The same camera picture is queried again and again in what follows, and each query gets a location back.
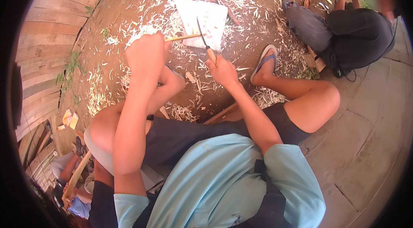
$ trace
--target wooden knife handle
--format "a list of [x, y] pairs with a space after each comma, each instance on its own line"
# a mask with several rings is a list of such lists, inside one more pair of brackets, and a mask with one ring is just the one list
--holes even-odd
[[208, 55], [209, 59], [216, 65], [216, 56], [215, 56], [214, 50], [212, 50], [211, 48], [208, 48], [206, 50], [206, 54]]

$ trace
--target bare foot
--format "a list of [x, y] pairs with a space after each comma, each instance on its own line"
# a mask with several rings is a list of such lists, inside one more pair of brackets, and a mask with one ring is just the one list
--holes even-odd
[[[270, 56], [271, 54], [274, 54], [273, 49], [269, 49], [267, 54], [264, 56], [262, 60], [264, 60], [266, 57]], [[263, 75], [265, 74], [273, 74], [274, 72], [274, 61], [273, 60], [267, 60], [262, 66], [261, 69], [255, 74], [254, 78], [252, 79], [252, 82], [259, 86], [259, 84], [262, 81]]]
[[175, 72], [171, 71], [166, 65], [161, 72], [161, 75], [158, 79], [159, 83], [161, 84], [173, 84], [180, 90], [185, 88], [185, 80], [179, 77]]

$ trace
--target concrete floor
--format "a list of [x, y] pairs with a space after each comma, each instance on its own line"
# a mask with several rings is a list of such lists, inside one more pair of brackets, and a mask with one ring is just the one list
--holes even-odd
[[413, 137], [413, 53], [399, 20], [394, 49], [379, 61], [336, 79], [337, 113], [301, 144], [323, 191], [320, 227], [369, 227], [394, 191]]

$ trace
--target dirt ground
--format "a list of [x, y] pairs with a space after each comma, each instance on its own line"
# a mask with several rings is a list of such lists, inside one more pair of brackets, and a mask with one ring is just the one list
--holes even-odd
[[[307, 69], [302, 58], [302, 54], [307, 51], [305, 45], [292, 35], [285, 25], [285, 16], [280, 8], [280, 0], [245, 0], [248, 5], [242, 9], [232, 4], [234, 0], [224, 1], [228, 3], [227, 6], [230, 9], [239, 15], [241, 25], [240, 27], [230, 24], [227, 26], [227, 32], [223, 38], [224, 43], [221, 43], [224, 46], [221, 46], [220, 53], [226, 59], [233, 61], [236, 67], [244, 68], [244, 70], [238, 71], [238, 76], [243, 77], [240, 81], [251, 96], [260, 91], [260, 88], [251, 85], [250, 76], [257, 65], [262, 49], [267, 44], [274, 44], [278, 49], [276, 75], [314, 77], [314, 70]], [[313, 0], [310, 5], [312, 11], [324, 13], [317, 5], [318, 2], [323, 2], [331, 10], [333, 9], [333, 6], [328, 4], [326, 0]], [[90, 124], [94, 113], [99, 108], [125, 99], [126, 87], [122, 87], [121, 78], [125, 77], [127, 72], [125, 47], [133, 36], [132, 29], [135, 28], [136, 33], [138, 33], [139, 27], [143, 25], [159, 26], [160, 20], [157, 23], [155, 18], [159, 19], [160, 15], [164, 16], [164, 19], [170, 20], [170, 15], [173, 12], [171, 10], [164, 12], [167, 4], [167, 0], [100, 1], [75, 44], [74, 50], [80, 51], [81, 70], [75, 70], [69, 89], [62, 93], [59, 103], [58, 125], [61, 124], [59, 122], [61, 122], [66, 109], [70, 108], [79, 116], [76, 130], [83, 131]], [[259, 13], [254, 14], [256, 9], [259, 9]], [[279, 19], [282, 32], [277, 30], [276, 18]], [[108, 37], [117, 37], [118, 44], [108, 44], [108, 41], [103, 39], [101, 31], [106, 28], [108, 29]], [[183, 35], [183, 33], [174, 33], [174, 35]], [[181, 43], [174, 43], [174, 50], [167, 60], [168, 65], [182, 76], [185, 76], [187, 71], [191, 73], [195, 71], [199, 84], [208, 89], [199, 91], [196, 84], [192, 84], [185, 78], [187, 86], [184, 91], [173, 97], [165, 107], [172, 118], [175, 116], [173, 108], [187, 107], [190, 114], [195, 117], [196, 122], [202, 123], [230, 106], [234, 103], [234, 99], [222, 87], [215, 86], [213, 79], [208, 76], [209, 71], [202, 67], [203, 62], [207, 60], [206, 51], [183, 46]], [[74, 130], [66, 128], [56, 136], [59, 136], [60, 143], [67, 144], [66, 147], [62, 147], [63, 153], [71, 150], [70, 143], [74, 141], [76, 136]]]

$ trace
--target weed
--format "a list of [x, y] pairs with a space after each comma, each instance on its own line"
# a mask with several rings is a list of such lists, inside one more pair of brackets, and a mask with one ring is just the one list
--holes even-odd
[[100, 33], [103, 35], [102, 42], [106, 41], [107, 36], [109, 35], [108, 28], [102, 29], [102, 31]]
[[96, 5], [95, 5], [94, 8], [91, 8], [91, 7], [89, 7], [89, 6], [85, 6], [85, 8], [88, 10], [88, 11], [85, 12], [85, 14], [89, 14], [89, 18], [90, 18], [90, 17], [92, 16], [92, 14], [93, 14], [93, 11], [94, 11], [95, 8], [96, 8]]
[[56, 84], [59, 82], [62, 82], [62, 88], [61, 91], [65, 92], [66, 89], [70, 88], [70, 82], [73, 81], [73, 73], [76, 68], [79, 68], [80, 72], [85, 75], [85, 70], [82, 68], [80, 62], [79, 62], [79, 54], [80, 52], [72, 52], [70, 56], [70, 63], [68, 65], [65, 65], [65, 70], [63, 70], [62, 73], [57, 75], [56, 77]]
[[80, 105], [80, 96], [75, 95], [75, 93], [73, 93], [73, 104], [76, 107]]

